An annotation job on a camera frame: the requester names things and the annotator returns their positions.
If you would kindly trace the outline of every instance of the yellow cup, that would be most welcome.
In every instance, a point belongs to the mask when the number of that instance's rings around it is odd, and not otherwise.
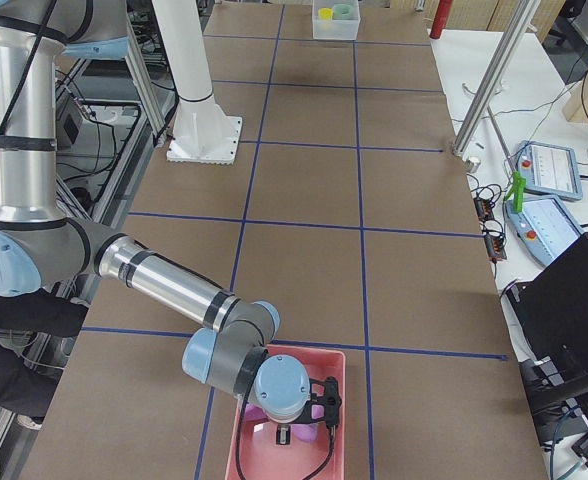
[[[318,10],[318,18],[321,20],[331,20],[332,15],[334,15],[334,12],[331,8],[319,8]]]

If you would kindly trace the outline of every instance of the red fire extinguisher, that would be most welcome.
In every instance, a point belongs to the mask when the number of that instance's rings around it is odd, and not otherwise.
[[[443,29],[447,24],[447,19],[450,16],[450,10],[452,9],[453,3],[454,0],[441,0],[439,2],[436,15],[434,15],[434,23],[432,23],[430,38],[433,38],[434,40],[441,38],[441,33],[443,33]]]

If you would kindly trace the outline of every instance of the pink tray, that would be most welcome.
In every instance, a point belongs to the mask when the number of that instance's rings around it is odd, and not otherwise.
[[[334,454],[329,464],[319,473],[315,480],[343,480],[344,436],[345,436],[345,355],[334,350],[316,348],[286,347],[270,345],[270,355],[291,355],[297,358],[310,378],[325,380],[335,377],[339,383],[339,393],[343,399],[341,423],[336,429]],[[227,458],[226,480],[240,480],[236,473],[234,460],[236,429],[240,405],[236,409],[234,431]],[[301,480],[323,463],[328,451],[328,431],[324,423],[318,427],[318,436],[313,443],[304,443],[292,435],[290,445],[276,445],[276,425],[273,422],[244,422],[241,426],[241,467],[247,480]]]

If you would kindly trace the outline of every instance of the purple object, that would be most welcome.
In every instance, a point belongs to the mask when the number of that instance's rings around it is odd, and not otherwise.
[[[312,418],[317,419],[323,416],[323,407],[321,405],[312,405]],[[268,421],[267,415],[261,407],[249,403],[245,408],[245,420],[248,422]],[[318,436],[318,423],[310,425],[293,424],[292,434],[301,442],[312,443]]]

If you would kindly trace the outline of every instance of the blue tape line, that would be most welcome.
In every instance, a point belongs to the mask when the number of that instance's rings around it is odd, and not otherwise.
[[[481,358],[485,360],[500,360],[507,362],[507,355],[493,353],[470,353],[470,352],[450,352],[441,350],[422,350],[414,348],[393,348],[393,347],[370,347],[372,352],[381,353],[404,353],[408,355],[429,355],[431,357],[457,357],[457,358]]]
[[[207,408],[205,409],[205,418],[203,419],[203,431],[201,432],[201,442],[198,447],[198,459],[194,469],[194,480],[201,476],[201,467],[203,466],[203,457],[205,456],[205,444],[207,443],[207,433],[210,427],[210,418],[212,417],[212,404],[214,403],[214,387],[210,388],[207,398]]]
[[[257,37],[252,35],[213,35],[211,33],[203,34],[204,38],[243,38],[246,40],[276,40],[274,37]]]
[[[372,411],[372,367],[370,351],[365,351],[365,391],[367,393],[367,444],[370,458],[370,480],[376,479],[376,452],[374,451],[374,412]]]
[[[242,220],[224,217],[201,217],[198,215],[179,215],[174,213],[154,213],[154,212],[130,212],[128,215],[133,217],[158,217],[158,218],[175,218],[177,220],[204,220],[210,222],[230,222],[241,223]]]
[[[213,83],[238,83],[241,85],[265,85],[267,86],[267,82],[257,82],[252,80],[224,80],[224,79],[213,79]],[[343,89],[343,90],[353,90],[354,87],[348,85],[323,85],[323,84],[316,84],[310,85],[306,83],[281,83],[281,82],[272,82],[272,86],[274,87],[296,87],[296,88],[333,88],[333,89]],[[443,93],[442,90],[426,90],[422,88],[394,88],[394,87],[358,87],[359,90],[372,90],[372,91],[381,91],[381,92],[410,92],[410,93]]]
[[[274,37],[260,37],[260,36],[253,36],[253,35],[221,35],[221,34],[204,34],[203,37],[208,38],[243,38],[247,40],[275,40]],[[277,35],[276,39],[284,42],[319,42],[319,40],[315,40],[313,38],[281,38],[280,34]],[[346,41],[346,40],[335,40],[333,43],[345,43],[345,44],[363,44],[363,45],[396,45],[401,47],[431,47],[429,43],[406,43],[406,42],[372,42],[372,41],[363,41],[363,40],[356,40],[356,41]]]
[[[265,101],[263,102],[263,112],[261,113],[261,123],[258,127],[258,139],[256,150],[254,151],[254,159],[252,161],[252,171],[250,173],[250,182],[247,188],[247,196],[245,197],[245,208],[243,209],[243,219],[241,223],[241,232],[238,237],[238,244],[236,245],[236,255],[234,257],[234,267],[232,268],[232,278],[230,280],[230,290],[234,290],[236,284],[236,275],[238,273],[238,266],[241,259],[241,250],[243,248],[243,238],[245,236],[245,226],[247,223],[247,212],[250,208],[250,199],[252,198],[252,188],[254,186],[254,178],[256,177],[256,167],[258,165],[258,155],[261,149],[261,137],[263,136],[263,127],[265,125],[265,116],[267,114],[267,104],[270,98],[270,87],[272,84],[272,78],[274,77],[274,65],[276,64],[276,57],[278,54],[278,37],[281,34],[281,28],[283,27],[283,17],[285,8],[281,7],[281,17],[278,22],[278,32],[276,35],[276,42],[274,43],[274,52],[272,53],[272,64],[270,65],[270,75],[267,80],[267,89],[265,91]]]
[[[258,145],[285,145],[290,147],[318,147],[318,148],[347,148],[356,150],[354,145],[333,145],[331,143],[301,143],[301,142],[279,142],[271,140],[241,140],[239,143],[255,143]],[[391,152],[422,152],[422,153],[443,153],[442,148],[412,148],[412,147],[376,147],[360,146],[361,150],[383,150]]]
[[[413,147],[377,147],[361,146],[361,150],[383,150],[391,152],[425,152],[425,153],[443,153],[442,148],[413,148]]]
[[[255,82],[251,80],[214,80],[212,79],[212,83],[239,83],[241,85],[261,85],[266,86],[267,82]]]
[[[358,87],[358,89],[379,92],[443,93],[443,90],[426,90],[422,88]]]
[[[150,337],[174,337],[174,338],[192,338],[191,333],[180,333],[180,332],[162,332],[158,330],[138,330],[129,328],[112,328],[112,327],[83,327],[83,332],[94,332],[94,333],[116,333],[125,335],[147,335]],[[501,360],[507,361],[509,357],[507,355],[491,354],[491,353],[469,353],[469,352],[450,352],[445,350],[421,350],[413,348],[395,348],[395,347],[377,347],[365,345],[352,345],[349,343],[327,343],[327,342],[312,342],[312,341],[299,341],[299,340],[274,340],[274,345],[292,345],[299,347],[310,347],[310,348],[334,348],[338,350],[357,350],[364,352],[366,350],[372,352],[383,352],[383,353],[399,353],[409,355],[429,355],[438,357],[458,357],[458,358],[479,358],[486,360]]]
[[[405,43],[405,42],[368,42],[358,40],[355,43],[363,45],[395,45],[401,47],[431,47],[430,43]]]
[[[326,343],[326,342],[304,342],[299,340],[272,340],[274,345],[290,345],[293,347],[308,347],[308,348],[333,348],[338,350],[358,350],[364,352],[366,350],[363,345],[350,345],[344,343]]]
[[[432,232],[429,230],[406,230],[399,228],[364,227],[366,232],[405,233],[409,235],[433,235],[437,237],[483,238],[480,233]]]
[[[370,364],[370,325],[367,303],[367,259],[365,256],[365,213],[363,205],[363,165],[361,162],[361,132],[358,110],[358,64],[356,59],[356,45],[352,45],[352,60],[354,67],[354,109],[356,120],[356,161],[358,166],[358,207],[361,234],[361,284],[363,288],[363,338],[365,340],[365,391],[367,393],[367,445],[369,453],[370,480],[376,478],[376,456],[374,450],[374,415],[372,413],[372,375]]]
[[[83,332],[98,332],[98,333],[125,333],[130,335],[150,335],[155,337],[178,337],[191,338],[191,333],[181,332],[161,332],[157,330],[135,330],[129,328],[108,328],[108,327],[82,327]]]
[[[270,140],[259,140],[258,143],[261,145],[286,145],[292,147],[347,148],[350,150],[356,149],[354,145],[333,145],[330,143],[278,142]]]
[[[280,227],[303,227],[303,228],[324,228],[324,229],[333,229],[333,230],[360,230],[360,227],[357,226],[349,226],[349,225],[319,225],[316,223],[299,223],[299,222],[279,222],[279,221],[271,221],[271,220],[246,220],[246,223],[251,223],[253,225],[272,225],[272,226],[280,226]]]
[[[322,223],[304,223],[304,222],[284,222],[277,220],[253,220],[253,219],[236,219],[236,218],[218,218],[218,217],[199,217],[197,215],[178,215],[165,214],[154,212],[130,212],[129,215],[136,217],[160,217],[160,218],[174,218],[177,220],[200,220],[211,222],[228,222],[228,223],[244,223],[253,225],[272,225],[280,227],[302,227],[302,228],[323,228],[333,230],[351,230],[364,232],[382,232],[382,233],[398,233],[406,235],[431,235],[437,237],[460,237],[460,238],[483,238],[480,233],[458,233],[458,232],[436,232],[429,230],[408,230],[402,228],[383,228],[383,227],[360,227],[350,225],[330,225]]]

